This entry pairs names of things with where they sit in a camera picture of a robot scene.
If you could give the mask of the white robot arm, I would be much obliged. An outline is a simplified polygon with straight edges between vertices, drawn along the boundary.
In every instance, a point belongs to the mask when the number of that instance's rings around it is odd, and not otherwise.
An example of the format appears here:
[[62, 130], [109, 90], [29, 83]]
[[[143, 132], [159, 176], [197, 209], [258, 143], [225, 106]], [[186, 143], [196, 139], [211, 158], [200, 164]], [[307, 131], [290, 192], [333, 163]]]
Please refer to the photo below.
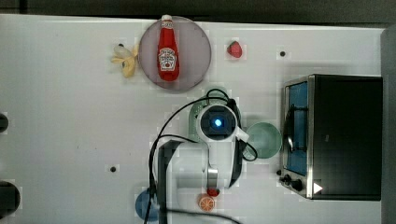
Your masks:
[[248, 134], [241, 129], [237, 105], [205, 106], [195, 119], [196, 142], [169, 140], [155, 156], [154, 183], [159, 224], [207, 224], [209, 214], [183, 208], [180, 189], [229, 189], [242, 172]]

